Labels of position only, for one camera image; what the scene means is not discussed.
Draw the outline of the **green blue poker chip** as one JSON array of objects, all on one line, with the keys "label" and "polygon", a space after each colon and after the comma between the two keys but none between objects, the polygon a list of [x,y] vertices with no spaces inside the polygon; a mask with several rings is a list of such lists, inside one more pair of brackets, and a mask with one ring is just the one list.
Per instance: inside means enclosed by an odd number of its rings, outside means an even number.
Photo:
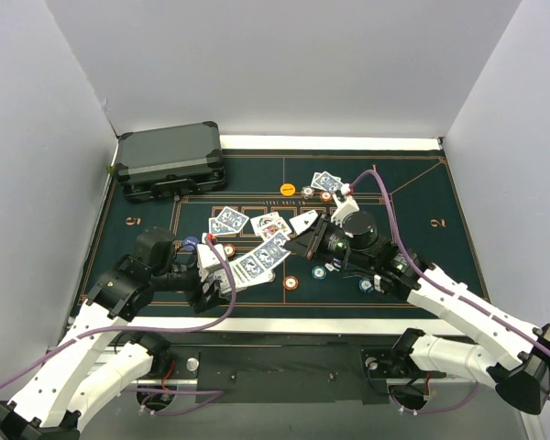
[{"label": "green blue poker chip", "polygon": [[358,288],[363,293],[370,293],[374,290],[370,280],[361,279],[358,281]]}]

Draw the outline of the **ace of spades card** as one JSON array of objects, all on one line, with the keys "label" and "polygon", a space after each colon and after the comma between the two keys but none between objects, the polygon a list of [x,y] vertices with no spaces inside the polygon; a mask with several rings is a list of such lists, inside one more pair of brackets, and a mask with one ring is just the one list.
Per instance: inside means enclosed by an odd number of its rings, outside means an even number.
[{"label": "ace of spades card", "polygon": [[267,213],[267,214],[252,217],[250,219],[250,223],[254,234],[258,237],[263,227],[265,227],[267,224],[271,223],[272,221],[274,221],[279,217],[280,216],[277,212],[272,212],[272,213]]}]

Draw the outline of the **ace of clubs card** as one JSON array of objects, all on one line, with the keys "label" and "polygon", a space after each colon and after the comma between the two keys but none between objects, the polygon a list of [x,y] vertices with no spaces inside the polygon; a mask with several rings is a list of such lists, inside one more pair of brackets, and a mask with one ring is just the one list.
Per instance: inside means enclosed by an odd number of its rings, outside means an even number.
[{"label": "ace of clubs card", "polygon": [[315,210],[296,215],[289,220],[289,223],[296,236],[306,232],[308,228],[318,219],[319,214]]}]

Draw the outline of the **orange red chip stack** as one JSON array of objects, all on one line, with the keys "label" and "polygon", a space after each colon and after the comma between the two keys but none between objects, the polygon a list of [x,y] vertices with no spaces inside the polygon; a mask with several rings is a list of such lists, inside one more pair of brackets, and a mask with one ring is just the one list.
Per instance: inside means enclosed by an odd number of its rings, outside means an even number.
[{"label": "orange red chip stack", "polygon": [[283,280],[283,287],[285,290],[293,291],[299,286],[299,281],[294,276],[287,276]]}]

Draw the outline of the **green blue chip stack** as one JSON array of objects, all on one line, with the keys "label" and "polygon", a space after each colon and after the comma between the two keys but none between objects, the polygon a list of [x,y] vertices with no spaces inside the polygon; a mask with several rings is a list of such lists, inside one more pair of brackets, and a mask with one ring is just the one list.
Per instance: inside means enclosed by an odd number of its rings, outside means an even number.
[{"label": "green blue chip stack", "polygon": [[315,280],[324,280],[327,276],[327,269],[323,266],[315,266],[312,269],[312,276]]}]

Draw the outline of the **blue back playing card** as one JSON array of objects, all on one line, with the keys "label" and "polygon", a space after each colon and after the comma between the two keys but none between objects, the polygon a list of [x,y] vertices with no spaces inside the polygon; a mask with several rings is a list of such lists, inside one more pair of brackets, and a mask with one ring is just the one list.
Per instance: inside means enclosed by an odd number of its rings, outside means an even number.
[{"label": "blue back playing card", "polygon": [[265,270],[272,270],[281,264],[291,252],[285,248],[289,238],[282,232],[275,233],[271,238],[257,247],[251,255]]},{"label": "blue back playing card", "polygon": [[329,191],[331,193],[340,190],[343,186],[343,183],[339,179],[327,171],[322,172],[322,175],[320,176],[320,183],[323,187],[325,187],[325,191]]},{"label": "blue back playing card", "polygon": [[258,260],[251,254],[245,254],[231,261],[230,269],[233,271],[236,286],[238,288],[248,288],[263,283],[269,283],[275,279],[274,271],[264,269]]},{"label": "blue back playing card", "polygon": [[312,178],[312,181],[311,181],[311,184],[310,186],[315,188],[315,189],[318,189],[318,190],[325,190],[325,187],[322,186],[322,184],[320,183],[320,176],[322,175],[321,172],[315,172],[313,174],[313,178]]},{"label": "blue back playing card", "polygon": [[225,206],[216,217],[216,220],[221,224],[232,228],[235,233],[239,233],[244,229],[249,217],[229,206]]},{"label": "blue back playing card", "polygon": [[237,232],[233,227],[221,223],[214,217],[208,219],[208,230],[214,236],[230,236]]},{"label": "blue back playing card", "polygon": [[342,269],[342,263],[340,260],[333,259],[331,262],[326,262],[324,264],[326,269],[330,272],[332,271],[340,271]]}]

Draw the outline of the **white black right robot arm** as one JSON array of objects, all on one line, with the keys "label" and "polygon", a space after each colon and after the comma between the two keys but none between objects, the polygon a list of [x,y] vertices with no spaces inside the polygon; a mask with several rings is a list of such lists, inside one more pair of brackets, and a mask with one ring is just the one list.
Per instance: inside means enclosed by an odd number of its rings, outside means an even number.
[{"label": "white black right robot arm", "polygon": [[408,329],[390,354],[397,372],[411,375],[419,369],[474,380],[533,415],[550,402],[550,324],[522,321],[482,300],[434,263],[379,234],[367,212],[350,214],[342,225],[319,214],[300,240],[308,259],[361,276],[374,292],[424,309],[469,339],[459,343]]}]

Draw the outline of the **blue playing card deck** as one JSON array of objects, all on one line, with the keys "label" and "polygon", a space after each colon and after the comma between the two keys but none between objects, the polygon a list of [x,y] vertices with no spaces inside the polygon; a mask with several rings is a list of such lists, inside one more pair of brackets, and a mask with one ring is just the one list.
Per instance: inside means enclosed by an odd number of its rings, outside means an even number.
[{"label": "blue playing card deck", "polygon": [[212,274],[213,284],[220,296],[230,296],[232,287],[230,280],[226,276],[226,271],[220,269]]}]

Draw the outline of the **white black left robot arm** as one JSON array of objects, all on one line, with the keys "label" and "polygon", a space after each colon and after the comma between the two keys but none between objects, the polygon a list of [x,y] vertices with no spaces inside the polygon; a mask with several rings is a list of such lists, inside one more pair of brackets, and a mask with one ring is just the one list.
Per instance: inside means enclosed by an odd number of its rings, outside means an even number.
[{"label": "white black left robot arm", "polygon": [[90,290],[60,343],[29,366],[32,379],[0,401],[0,436],[79,438],[133,381],[168,371],[166,329],[131,325],[155,292],[184,292],[201,311],[222,304],[233,307],[238,289],[266,282],[288,257],[289,241],[287,234],[277,232],[236,264],[205,234],[184,266],[175,262],[181,245],[170,230],[144,230],[133,252],[123,255]]}]

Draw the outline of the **orange red poker chip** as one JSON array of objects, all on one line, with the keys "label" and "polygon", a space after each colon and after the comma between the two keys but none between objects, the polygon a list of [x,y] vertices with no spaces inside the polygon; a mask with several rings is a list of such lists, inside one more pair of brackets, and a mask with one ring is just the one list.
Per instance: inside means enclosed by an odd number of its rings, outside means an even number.
[{"label": "orange red poker chip", "polygon": [[321,192],[320,200],[325,204],[331,203],[333,202],[333,195],[330,192]]},{"label": "orange red poker chip", "polygon": [[232,257],[236,253],[236,249],[232,245],[224,245],[224,251],[228,257]]}]

